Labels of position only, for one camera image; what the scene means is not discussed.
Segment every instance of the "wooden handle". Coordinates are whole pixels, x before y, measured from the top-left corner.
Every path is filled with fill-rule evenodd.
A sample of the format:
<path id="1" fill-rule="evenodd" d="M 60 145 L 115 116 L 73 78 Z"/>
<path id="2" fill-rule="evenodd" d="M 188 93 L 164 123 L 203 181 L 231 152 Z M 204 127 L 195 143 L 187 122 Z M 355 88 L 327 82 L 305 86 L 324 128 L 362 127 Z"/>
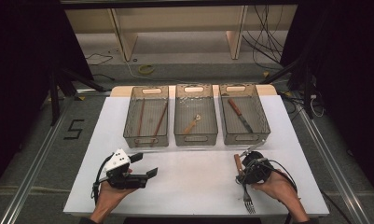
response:
<path id="1" fill-rule="evenodd" d="M 233 102 L 232 98 L 228 99 L 229 104 L 232 106 L 233 110 L 236 112 L 237 116 L 240 116 L 242 112 L 240 112 L 239 108 L 236 106 L 236 104 Z"/>
<path id="2" fill-rule="evenodd" d="M 244 175 L 244 172 L 242 171 L 242 162 L 240 161 L 239 154 L 235 154 L 233 157 L 235 158 L 237 172 L 239 173 L 239 175 Z"/>
<path id="3" fill-rule="evenodd" d="M 189 125 L 184 129 L 183 134 L 189 134 L 190 130 L 196 125 L 196 120 L 192 120 Z"/>

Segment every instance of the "fork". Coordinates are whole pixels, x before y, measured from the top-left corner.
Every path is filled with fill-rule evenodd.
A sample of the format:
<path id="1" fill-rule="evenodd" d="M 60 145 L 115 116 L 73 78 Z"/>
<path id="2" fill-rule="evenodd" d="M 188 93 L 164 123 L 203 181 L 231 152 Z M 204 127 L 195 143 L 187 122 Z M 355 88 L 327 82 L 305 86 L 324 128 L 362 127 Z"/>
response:
<path id="1" fill-rule="evenodd" d="M 245 208 L 250 214 L 254 214 L 256 212 L 256 209 L 254 208 L 253 200 L 251 200 L 245 184 L 242 184 L 242 187 L 244 188 L 244 195 L 242 196 L 242 199 L 244 200 Z"/>

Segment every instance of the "knife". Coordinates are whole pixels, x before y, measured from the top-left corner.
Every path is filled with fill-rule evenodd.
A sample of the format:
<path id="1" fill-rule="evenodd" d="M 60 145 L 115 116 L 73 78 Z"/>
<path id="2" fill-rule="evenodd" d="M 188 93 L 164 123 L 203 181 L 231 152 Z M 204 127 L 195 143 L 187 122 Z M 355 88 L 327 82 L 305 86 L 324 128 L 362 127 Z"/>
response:
<path id="1" fill-rule="evenodd" d="M 251 128 L 251 126 L 248 124 L 247 120 L 245 120 L 245 118 L 242 116 L 242 112 L 240 112 L 239 108 L 236 106 L 236 104 L 234 103 L 234 101 L 232 100 L 232 98 L 229 98 L 228 99 L 228 102 L 229 104 L 232 106 L 233 110 L 236 112 L 237 116 L 239 117 L 239 119 L 242 121 L 242 124 L 244 125 L 244 127 L 247 129 L 247 131 L 249 133 L 252 133 L 253 132 L 253 129 Z"/>

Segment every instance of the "person's right hand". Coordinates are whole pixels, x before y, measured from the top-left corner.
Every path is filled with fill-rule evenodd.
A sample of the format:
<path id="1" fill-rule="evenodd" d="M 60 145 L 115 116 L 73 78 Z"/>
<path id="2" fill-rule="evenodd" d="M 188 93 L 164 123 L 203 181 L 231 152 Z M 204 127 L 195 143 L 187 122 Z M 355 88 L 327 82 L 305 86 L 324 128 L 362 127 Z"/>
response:
<path id="1" fill-rule="evenodd" d="M 255 183 L 251 187 L 261 190 L 271 196 L 271 198 L 283 203 L 296 222 L 309 220 L 297 192 L 282 175 L 272 171 L 270 177 L 264 183 Z"/>

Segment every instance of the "white table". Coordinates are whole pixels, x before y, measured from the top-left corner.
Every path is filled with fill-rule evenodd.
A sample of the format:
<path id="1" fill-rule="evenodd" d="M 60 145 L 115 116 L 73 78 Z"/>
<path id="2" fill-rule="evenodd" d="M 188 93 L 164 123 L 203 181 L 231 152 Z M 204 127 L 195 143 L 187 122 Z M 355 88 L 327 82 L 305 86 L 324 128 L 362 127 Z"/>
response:
<path id="1" fill-rule="evenodd" d="M 264 157 L 282 164 L 298 186 L 298 196 L 310 217 L 329 214 L 312 171 L 298 142 L 279 96 L 260 96 L 271 134 L 258 148 Z M 217 98 L 215 110 L 218 136 L 214 147 L 177 147 L 173 137 L 174 98 L 170 97 L 169 146 L 130 149 L 123 138 L 129 97 L 108 97 L 90 140 L 85 158 L 63 212 L 87 216 L 94 209 L 91 186 L 103 160 L 117 148 L 129 155 L 144 152 L 141 161 L 131 164 L 134 174 L 159 167 L 145 189 L 138 189 L 113 211 L 123 217 L 264 217 L 286 215 L 288 211 L 266 194 L 249 189 L 256 213 L 249 215 L 242 200 L 242 186 L 233 155 L 246 147 L 225 146 Z"/>

